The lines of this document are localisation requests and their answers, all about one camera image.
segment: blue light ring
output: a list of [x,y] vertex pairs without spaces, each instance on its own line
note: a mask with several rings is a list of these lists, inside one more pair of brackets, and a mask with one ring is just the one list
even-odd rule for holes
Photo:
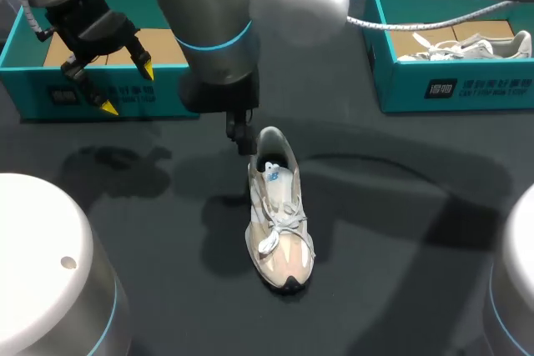
[[194,46],[194,45],[189,45],[188,43],[185,43],[184,41],[178,39],[177,37],[176,40],[178,41],[178,43],[182,46],[185,46],[186,48],[189,48],[189,49],[192,49],[192,50],[196,50],[198,52],[213,52],[215,50],[221,50],[221,49],[224,49],[224,48],[228,48],[230,46],[232,46],[233,44],[237,43],[250,29],[250,26],[252,25],[252,21],[250,21],[247,26],[244,28],[243,31],[241,31],[241,33],[239,33],[235,38],[233,39],[230,39],[228,42],[226,43],[223,43],[221,45],[216,45],[216,46]]

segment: shoelace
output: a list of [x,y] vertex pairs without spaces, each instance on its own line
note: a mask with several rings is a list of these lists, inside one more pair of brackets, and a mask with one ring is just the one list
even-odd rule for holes
[[[265,198],[263,198],[262,203],[264,206],[264,211],[269,215],[269,227],[272,228],[272,230],[270,232],[269,237],[259,243],[259,253],[263,254],[264,256],[270,254],[276,249],[276,247],[280,243],[280,235],[282,233],[293,233],[299,236],[306,243],[306,245],[308,245],[308,248],[310,249],[310,252],[312,254],[312,258],[314,258],[315,253],[310,239],[307,238],[307,235],[304,236],[304,234],[299,232],[300,224],[308,219],[305,216],[304,211],[302,210],[302,201],[300,197],[298,197],[297,204],[294,204],[292,202],[273,204],[271,202],[271,207],[268,207],[267,200]],[[279,209],[280,206],[284,209],[284,213],[286,214],[285,218],[281,218],[280,216],[273,213],[272,208],[276,207],[277,209]]]
[[[450,60],[452,58],[464,58],[461,46],[456,41],[445,41],[432,45],[418,33],[413,33],[413,37],[423,47],[426,48],[430,60]],[[454,43],[450,48],[442,48],[447,43]]]

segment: black table surface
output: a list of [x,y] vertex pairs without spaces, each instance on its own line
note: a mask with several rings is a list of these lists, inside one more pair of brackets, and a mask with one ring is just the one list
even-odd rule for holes
[[530,113],[380,112],[360,31],[261,33],[258,128],[300,160],[317,259],[272,294],[249,259],[247,159],[224,116],[20,123],[0,88],[0,171],[67,191],[125,287],[132,356],[455,354],[481,334],[492,249],[534,182]]

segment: white sneaker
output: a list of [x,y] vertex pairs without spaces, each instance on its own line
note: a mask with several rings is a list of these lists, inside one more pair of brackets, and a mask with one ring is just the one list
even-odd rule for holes
[[427,51],[401,56],[401,62],[434,60],[474,60],[490,58],[530,58],[532,56],[531,34],[520,31],[514,38],[486,38],[479,33],[462,42],[446,41],[431,45],[418,33],[413,34]]
[[249,186],[252,206],[245,241],[250,257],[272,288],[295,292],[308,281],[315,253],[302,207],[299,167],[278,128],[259,133]]

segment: shoe tongue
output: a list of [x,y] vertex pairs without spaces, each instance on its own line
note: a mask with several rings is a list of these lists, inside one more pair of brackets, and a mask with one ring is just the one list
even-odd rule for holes
[[473,43],[472,45],[466,48],[463,48],[463,52],[466,53],[479,48],[485,48],[490,54],[493,54],[493,46],[485,39],[481,39],[480,41]]
[[293,173],[278,164],[266,163],[263,172],[265,189],[271,202],[291,202],[293,193]]

